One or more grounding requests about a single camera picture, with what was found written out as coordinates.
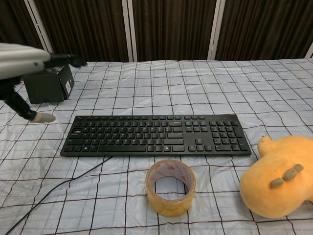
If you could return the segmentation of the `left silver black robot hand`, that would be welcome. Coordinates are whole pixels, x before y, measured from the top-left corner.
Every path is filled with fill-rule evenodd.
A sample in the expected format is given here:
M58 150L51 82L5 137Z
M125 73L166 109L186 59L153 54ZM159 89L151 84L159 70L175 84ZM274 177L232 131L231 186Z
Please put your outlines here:
M27 102L15 91L15 86L26 75L66 64L80 68L88 63L74 54L59 54L26 45L1 43L0 99L19 116L32 123L53 122L56 119L54 115L31 110Z

